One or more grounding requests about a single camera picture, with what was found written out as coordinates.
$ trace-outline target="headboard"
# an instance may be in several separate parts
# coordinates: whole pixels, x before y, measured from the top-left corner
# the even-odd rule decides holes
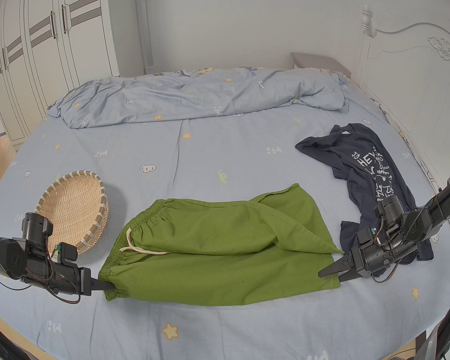
[[[450,177],[450,21],[427,10],[375,20],[378,25],[366,5],[352,80],[412,143],[435,188],[445,187]]]

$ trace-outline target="bed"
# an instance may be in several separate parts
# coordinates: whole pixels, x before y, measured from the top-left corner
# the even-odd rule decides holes
[[[109,219],[102,237],[77,261],[78,266],[91,268],[93,276],[127,221],[158,198],[244,200],[299,183],[316,201],[340,247],[341,221],[358,222],[360,213],[348,197],[345,181],[335,179],[329,167],[300,153],[294,145],[308,136],[327,135],[335,124],[364,124],[388,149],[416,203],[426,203],[435,193],[430,183],[439,181],[437,186],[443,186],[448,162],[432,153],[442,146],[440,142],[425,144],[428,141],[420,136],[420,129],[405,123],[408,117],[404,111],[408,111],[410,102],[400,103],[398,92],[388,91],[389,81],[403,81],[401,74],[406,77],[414,72],[412,65],[399,72],[399,60],[392,61],[389,56],[414,52],[418,41],[424,54],[429,54],[430,67],[435,61],[443,61],[441,65],[449,68],[444,53],[428,38],[418,40],[416,32],[430,30],[429,36],[439,39],[448,38],[449,33],[445,26],[423,22],[377,34],[371,26],[370,10],[364,9],[365,34],[354,81],[364,92],[371,91],[370,97],[377,102],[350,79],[342,78],[339,86],[348,100],[347,113],[293,103],[227,116],[219,113],[173,121],[150,119],[82,129],[72,129],[60,117],[48,115],[22,146],[0,183],[1,235],[20,237],[25,212],[34,210],[49,184],[71,171],[89,170],[101,176],[109,202]],[[403,37],[415,42],[405,43]],[[383,46],[396,52],[385,51]],[[380,54],[384,56],[382,65],[376,61]],[[423,65],[420,61],[412,63]],[[393,79],[391,68],[396,74]],[[247,71],[257,73],[259,69]],[[441,74],[438,86],[448,86],[450,72]],[[181,76],[182,72],[164,73],[142,80],[157,86]],[[426,82],[415,86],[420,86],[422,94],[427,93]],[[447,102],[439,103],[441,112],[434,112],[436,115],[430,118],[440,132],[449,126],[448,112],[446,123],[441,116],[448,111],[448,88],[443,97]],[[417,105],[419,110],[431,100]],[[416,116],[415,125],[420,118]],[[88,121],[76,116],[74,120]],[[418,139],[414,141],[417,146],[408,146],[398,128],[403,129],[406,139]],[[130,298],[107,302],[102,292],[94,292],[72,306],[41,289],[12,292],[0,288],[0,299],[8,304],[1,307],[0,316],[58,359],[380,359],[434,325],[448,311],[449,235],[450,226],[444,224],[433,243],[434,259],[399,266],[384,284],[355,279],[333,290],[218,307]],[[10,279],[2,281],[11,287],[22,286]],[[169,326],[177,327],[177,337],[169,339],[162,331]]]

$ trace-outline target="gray stripe on wardrobe door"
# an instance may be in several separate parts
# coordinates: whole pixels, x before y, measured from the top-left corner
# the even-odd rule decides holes
[[[39,21],[35,26],[30,28],[30,35],[33,35],[36,31],[42,29],[45,25],[50,24],[50,16],[42,21]]]
[[[9,63],[11,64],[15,59],[17,59],[20,55],[23,55],[23,49],[16,51],[9,57]]]
[[[102,14],[101,8],[96,8],[94,10],[88,11],[87,13],[81,14],[81,15],[71,19],[72,26],[75,26],[75,25],[81,24],[82,22],[85,22],[87,20],[96,18],[97,16],[100,16],[101,14]]]
[[[94,1],[97,1],[97,0],[78,0],[78,1],[75,1],[73,4],[69,5],[70,11],[75,11],[76,9],[79,9],[79,8],[85,6],[85,5],[93,3]]]
[[[31,40],[31,47],[35,47],[37,44],[40,44],[41,42],[47,40],[50,37],[52,37],[52,31],[48,30],[44,32],[42,35],[39,35],[34,40]]]
[[[8,45],[6,47],[6,49],[9,51],[11,51],[12,49],[14,49],[17,45],[19,45],[22,42],[22,38],[19,36],[16,40],[14,40],[10,45]]]

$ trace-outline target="light blue bed sheet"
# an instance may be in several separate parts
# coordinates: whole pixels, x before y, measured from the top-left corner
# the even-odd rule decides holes
[[[162,78],[172,81],[170,77],[182,76],[171,73],[146,81],[157,86]],[[102,237],[77,261],[90,267],[93,276],[122,227],[158,198],[242,200],[298,182],[316,201],[340,247],[341,221],[359,221],[359,211],[348,197],[345,181],[294,148],[300,140],[327,135],[334,124],[363,123],[378,134],[417,204],[429,200],[433,191],[382,111],[348,80],[339,86],[348,100],[348,113],[293,103],[228,116],[150,118],[151,122],[82,129],[71,129],[60,117],[49,116],[0,182],[0,234],[20,237],[23,215],[34,210],[57,177],[89,170],[104,181],[110,210]],[[139,94],[136,99],[143,101]],[[83,120],[71,115],[70,123]],[[106,302],[102,292],[68,305],[42,289],[13,292],[1,287],[0,316],[41,349],[64,360],[380,359],[447,312],[450,277],[443,274],[450,273],[449,234],[445,224],[433,244],[434,260],[401,265],[384,284],[355,279],[334,290],[223,307],[129,298]],[[11,287],[23,286],[0,280]],[[418,297],[413,296],[414,288]],[[168,324],[171,339],[163,332]]]

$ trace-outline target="cabinet handle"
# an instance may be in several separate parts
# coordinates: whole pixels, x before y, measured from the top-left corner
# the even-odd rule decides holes
[[[55,12],[50,11],[50,30],[52,31],[53,38],[56,39],[54,16],[55,16]]]
[[[66,18],[64,17],[64,10],[65,10],[66,6],[65,5],[61,5],[61,13],[63,14],[63,28],[64,28],[64,34],[67,34],[67,29],[66,29]]]
[[[8,70],[8,65],[7,65],[7,62],[6,62],[6,57],[5,57],[5,48],[2,48],[2,53],[3,53],[3,61],[4,61],[4,69],[5,70]]]

